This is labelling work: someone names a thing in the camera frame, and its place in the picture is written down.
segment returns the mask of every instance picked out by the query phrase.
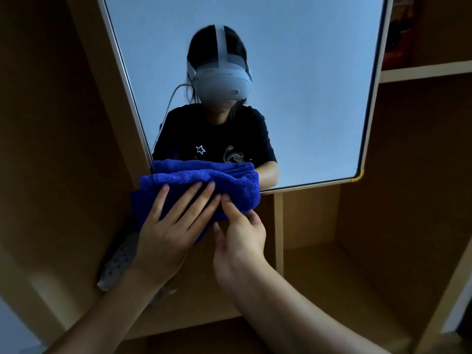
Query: red object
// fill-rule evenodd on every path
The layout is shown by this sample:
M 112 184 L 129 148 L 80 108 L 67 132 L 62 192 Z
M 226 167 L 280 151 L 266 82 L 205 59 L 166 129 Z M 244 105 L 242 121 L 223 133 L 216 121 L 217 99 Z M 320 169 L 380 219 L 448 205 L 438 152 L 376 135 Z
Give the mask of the red object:
M 393 0 L 382 70 L 404 68 L 413 40 L 414 0 Z

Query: dark hair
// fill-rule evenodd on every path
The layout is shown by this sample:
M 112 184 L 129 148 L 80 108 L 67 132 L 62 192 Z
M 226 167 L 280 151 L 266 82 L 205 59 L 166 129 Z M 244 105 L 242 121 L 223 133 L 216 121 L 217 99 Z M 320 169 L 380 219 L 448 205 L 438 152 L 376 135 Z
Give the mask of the dark hair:
M 247 53 L 244 43 L 239 38 L 239 35 L 228 26 L 224 26 L 226 34 L 226 48 L 228 54 L 233 54 L 242 57 L 247 63 Z M 199 30 L 193 35 L 188 48 L 187 60 L 194 69 L 205 65 L 207 63 L 216 62 L 218 60 L 218 45 L 216 41 L 215 25 L 210 25 Z M 187 74 L 187 83 L 190 83 L 190 77 Z M 192 97 L 188 96 L 189 88 L 192 89 Z M 199 103 L 195 88 L 187 87 L 186 99 L 189 103 Z M 238 104 L 244 104 L 246 99 L 238 101 Z

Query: forearm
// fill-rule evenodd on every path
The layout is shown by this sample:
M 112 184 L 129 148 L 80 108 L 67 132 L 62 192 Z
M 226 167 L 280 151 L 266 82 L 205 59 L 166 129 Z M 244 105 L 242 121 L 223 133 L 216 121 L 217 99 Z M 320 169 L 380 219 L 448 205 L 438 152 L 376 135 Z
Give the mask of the forearm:
M 259 189 L 269 189 L 279 182 L 279 166 L 275 161 L 268 161 L 255 170 L 259 174 Z
M 275 353 L 386 353 L 309 302 L 267 262 L 246 261 L 233 276 L 227 291 Z
M 130 269 L 48 354 L 113 353 L 159 287 Z

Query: black t-shirt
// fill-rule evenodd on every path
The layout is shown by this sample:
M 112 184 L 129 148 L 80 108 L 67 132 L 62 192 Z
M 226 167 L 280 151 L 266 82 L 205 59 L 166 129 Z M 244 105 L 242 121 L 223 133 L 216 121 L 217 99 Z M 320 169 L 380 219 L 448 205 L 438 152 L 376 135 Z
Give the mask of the black t-shirt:
M 208 123 L 201 104 L 189 104 L 170 111 L 152 158 L 251 162 L 254 167 L 277 161 L 263 115 L 243 105 L 237 106 L 233 115 L 219 125 Z

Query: skeleton graphic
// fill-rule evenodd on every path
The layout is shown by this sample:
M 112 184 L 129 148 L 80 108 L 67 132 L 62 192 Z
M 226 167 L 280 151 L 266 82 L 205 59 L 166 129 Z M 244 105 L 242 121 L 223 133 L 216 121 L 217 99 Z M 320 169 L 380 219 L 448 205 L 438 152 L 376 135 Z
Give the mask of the skeleton graphic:
M 244 163 L 244 154 L 243 153 L 231 153 L 234 149 L 231 145 L 228 146 L 225 150 L 225 154 L 223 155 L 223 162 L 225 163 Z

